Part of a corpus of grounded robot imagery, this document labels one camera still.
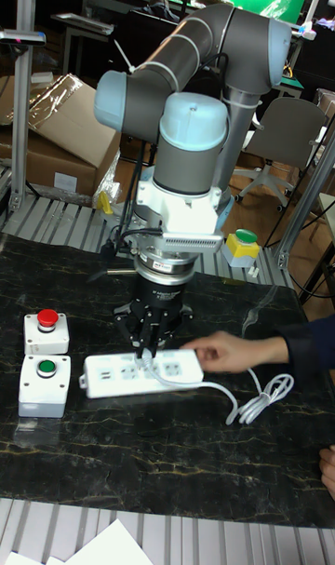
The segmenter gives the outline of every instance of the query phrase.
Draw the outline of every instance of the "table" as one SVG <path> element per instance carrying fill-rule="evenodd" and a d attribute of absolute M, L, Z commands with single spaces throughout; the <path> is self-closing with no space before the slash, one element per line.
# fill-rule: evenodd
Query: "table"
<path fill-rule="evenodd" d="M 319 195 L 319 202 L 320 202 L 320 206 L 322 208 L 322 210 L 326 209 L 327 207 L 329 207 L 329 205 L 335 201 L 335 197 L 332 195 L 326 195 L 325 193 L 320 193 Z M 312 292 L 313 289 L 315 288 L 317 282 L 319 281 L 320 277 L 322 275 L 327 276 L 328 275 L 328 271 L 327 271 L 327 266 L 329 265 L 329 263 L 331 262 L 331 260 L 333 259 L 334 255 L 335 255 L 335 204 L 333 205 L 333 207 L 331 207 L 324 215 L 324 219 L 326 220 L 326 224 L 328 226 L 328 230 L 331 234 L 331 242 L 329 243 L 328 247 L 326 248 L 324 254 L 322 255 L 322 257 L 319 259 L 318 263 L 315 266 L 315 269 L 313 270 L 313 272 L 311 273 L 311 275 L 309 276 L 309 278 L 307 279 L 307 281 L 304 284 L 304 288 L 307 291 L 301 291 L 301 293 L 299 294 L 299 299 L 301 301 L 301 304 L 304 304 L 308 298 L 309 298 L 309 293 L 308 292 Z M 335 298 L 331 299 L 333 306 L 335 308 Z"/>
<path fill-rule="evenodd" d="M 293 98 L 299 98 L 303 91 L 303 85 L 294 76 L 291 79 L 282 77 L 280 84 L 275 86 L 274 89 L 279 91 L 278 98 L 282 98 L 284 93 L 287 93 Z"/>
<path fill-rule="evenodd" d="M 63 15 L 52 15 L 51 19 L 59 20 L 66 25 L 66 32 L 65 32 L 65 46 L 64 46 L 64 57 L 63 57 L 63 64 L 62 64 L 62 74 L 69 73 L 69 62 L 70 62 L 70 53 L 71 53 L 71 45 L 72 45 L 72 38 L 79 37 L 78 42 L 78 49 L 76 53 L 76 61 L 75 61 L 75 74 L 80 76 L 80 68 L 81 68 L 81 61 L 83 56 L 83 45 L 84 45 L 84 37 L 92 40 L 98 40 L 100 42 L 108 43 L 109 36 L 114 30 L 114 26 L 107 26 L 102 23 L 100 27 L 100 33 L 98 26 L 96 27 L 89 27 L 87 23 L 85 23 L 85 18 L 83 18 L 83 24 L 80 25 L 80 17 L 77 17 L 72 13 L 65 13 Z"/>
<path fill-rule="evenodd" d="M 87 277 L 101 268 L 95 253 L 10 235 L 1 235 L 0 246 L 0 496 L 334 527 L 335 504 L 317 465 L 318 451 L 334 440 L 335 404 L 326 375 L 249 427 L 227 427 L 229 400 L 212 390 L 87 400 L 78 388 L 85 356 L 128 350 L 112 312 L 129 298 L 134 276 L 89 285 Z M 225 281 L 196 275 L 185 295 L 194 320 L 172 346 L 217 329 L 240 334 L 251 310 L 248 337 L 269 335 L 274 323 L 305 319 L 291 289 Z M 18 382 L 23 316 L 43 306 L 67 314 L 73 366 L 64 418 L 36 428 L 18 419 Z M 275 372 L 260 370 L 261 384 Z M 255 394 L 247 373 L 213 378 L 239 401 Z"/>

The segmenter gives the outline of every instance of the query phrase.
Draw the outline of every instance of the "light blue joint cover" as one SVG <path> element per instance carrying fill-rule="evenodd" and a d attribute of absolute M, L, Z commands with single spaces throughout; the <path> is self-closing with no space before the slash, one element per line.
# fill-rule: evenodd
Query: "light blue joint cover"
<path fill-rule="evenodd" d="M 127 74 L 108 71 L 100 79 L 94 100 L 94 115 L 106 127 L 122 132 L 127 94 Z"/>
<path fill-rule="evenodd" d="M 231 198 L 229 200 L 228 205 L 226 205 L 223 212 L 218 217 L 218 221 L 216 223 L 216 229 L 217 230 L 220 230 L 222 228 L 223 224 L 225 223 L 226 219 L 228 218 L 228 216 L 229 216 L 229 214 L 232 210 L 234 202 L 235 202 L 235 199 L 234 199 L 233 195 L 231 195 Z"/>
<path fill-rule="evenodd" d="M 279 85 L 282 79 L 290 38 L 291 29 L 287 23 L 269 19 L 268 54 L 271 87 Z"/>
<path fill-rule="evenodd" d="M 200 152 L 219 145 L 227 129 L 226 106 L 198 93 L 173 93 L 159 123 L 164 139 L 178 149 Z"/>

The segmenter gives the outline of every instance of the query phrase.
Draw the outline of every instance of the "person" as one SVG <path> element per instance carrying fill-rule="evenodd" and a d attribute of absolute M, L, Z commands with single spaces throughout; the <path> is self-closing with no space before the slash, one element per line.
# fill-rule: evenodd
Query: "person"
<path fill-rule="evenodd" d="M 134 8 L 134 10 L 153 15 L 159 19 L 173 21 L 174 23 L 180 22 L 180 18 L 170 10 L 168 0 L 149 0 L 145 7 Z"/>
<path fill-rule="evenodd" d="M 243 372 L 261 364 L 289 364 L 299 385 L 321 370 L 335 368 L 335 315 L 278 327 L 265 340 L 242 340 L 225 331 L 188 342 L 203 370 Z M 321 480 L 335 501 L 335 445 L 320 452 Z"/>

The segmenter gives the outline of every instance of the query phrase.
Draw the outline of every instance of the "white button box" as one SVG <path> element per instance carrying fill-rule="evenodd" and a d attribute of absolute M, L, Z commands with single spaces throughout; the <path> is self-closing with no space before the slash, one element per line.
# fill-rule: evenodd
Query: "white button box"
<path fill-rule="evenodd" d="M 70 374 L 69 356 L 26 356 L 20 372 L 19 416 L 61 418 Z"/>
<path fill-rule="evenodd" d="M 66 354 L 69 340 L 64 313 L 44 309 L 24 317 L 24 354 Z"/>

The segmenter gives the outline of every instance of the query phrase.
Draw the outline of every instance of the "red button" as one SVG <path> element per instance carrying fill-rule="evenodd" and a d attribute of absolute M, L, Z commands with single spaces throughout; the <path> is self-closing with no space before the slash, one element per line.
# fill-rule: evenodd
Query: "red button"
<path fill-rule="evenodd" d="M 58 319 L 58 314 L 52 308 L 44 308 L 37 315 L 37 320 L 42 327 L 52 327 L 57 323 Z"/>

